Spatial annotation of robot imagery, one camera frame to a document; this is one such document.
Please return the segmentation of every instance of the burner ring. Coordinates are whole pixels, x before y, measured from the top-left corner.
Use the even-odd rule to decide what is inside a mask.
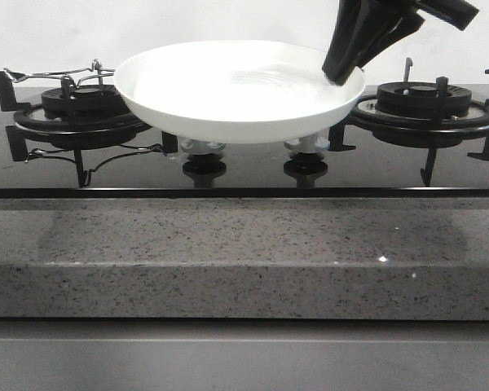
[[[402,82],[382,84],[377,88],[377,110],[397,116],[430,119],[442,109],[446,117],[463,116],[471,105],[472,93],[458,86],[447,86],[441,108],[438,87],[434,83]]]
[[[41,104],[37,104],[32,106],[31,108],[15,112],[13,117],[15,122],[23,126],[24,128],[30,130],[46,131],[47,133],[51,134],[80,134],[94,130],[112,129],[124,127],[127,125],[138,125],[143,123],[137,116],[135,116],[131,112],[118,116],[83,117],[79,119],[76,123],[76,128],[69,124],[67,121],[41,121],[30,117],[34,112],[42,109],[43,106]]]
[[[363,125],[383,125],[392,128],[406,129],[408,133],[481,133],[479,128],[489,125],[489,106],[477,101],[471,101],[469,114],[466,117],[454,116],[444,119],[440,123],[432,123],[430,119],[398,116],[378,109],[377,97],[366,95],[361,97],[350,113],[350,120],[354,122],[360,119]]]
[[[16,128],[28,140],[50,143],[62,149],[98,149],[126,143],[136,137],[136,134],[149,129],[145,123],[128,125],[116,129],[91,130],[86,132],[47,132],[34,130],[15,124]]]

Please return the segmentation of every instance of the gas burner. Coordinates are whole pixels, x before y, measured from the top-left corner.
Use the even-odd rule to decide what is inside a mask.
[[[410,82],[411,59],[404,81],[378,87],[362,97],[347,119],[381,141],[404,147],[454,147],[489,135],[489,104],[472,100],[470,90],[436,83]]]
[[[92,74],[73,79],[72,75],[82,72]],[[113,74],[113,69],[104,68],[97,59],[88,68],[64,72],[26,74],[4,68],[0,71],[0,107],[15,112],[17,135],[29,140],[68,150],[126,143],[151,126],[130,112],[115,86],[104,83]],[[42,102],[34,106],[17,102],[13,83],[34,78],[56,79],[60,88],[43,92]],[[85,84],[91,80],[96,83]],[[167,151],[176,152],[177,139],[166,139]]]
[[[377,89],[375,109],[378,112],[429,120],[438,111],[442,91],[435,83],[396,82],[382,84]],[[471,105],[470,90],[447,86],[443,115],[465,116]]]

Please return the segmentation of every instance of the black glass cooktop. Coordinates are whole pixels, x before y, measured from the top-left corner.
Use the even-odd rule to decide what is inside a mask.
[[[474,99],[489,98],[489,86],[469,88]],[[44,90],[17,89],[17,97],[37,103]],[[78,156],[25,140],[31,159],[24,163],[15,161],[25,156],[14,156],[8,138],[14,123],[12,112],[0,111],[0,197],[489,196],[489,137],[403,146],[347,125],[339,147],[332,143],[336,151],[317,156],[294,156],[284,143],[267,143],[228,144],[192,159],[181,149],[165,156],[155,148],[161,132],[149,129],[121,140],[122,146],[84,149]]]

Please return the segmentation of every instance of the frying pan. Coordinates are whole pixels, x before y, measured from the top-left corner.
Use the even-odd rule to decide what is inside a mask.
[[[321,70],[326,53],[269,41],[185,42],[143,52],[114,83],[129,109],[160,130],[216,143],[300,138],[344,119],[363,92]]]

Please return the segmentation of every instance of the speckled gray stone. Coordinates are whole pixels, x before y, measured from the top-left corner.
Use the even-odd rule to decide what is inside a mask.
[[[489,320],[489,199],[0,200],[0,317]]]

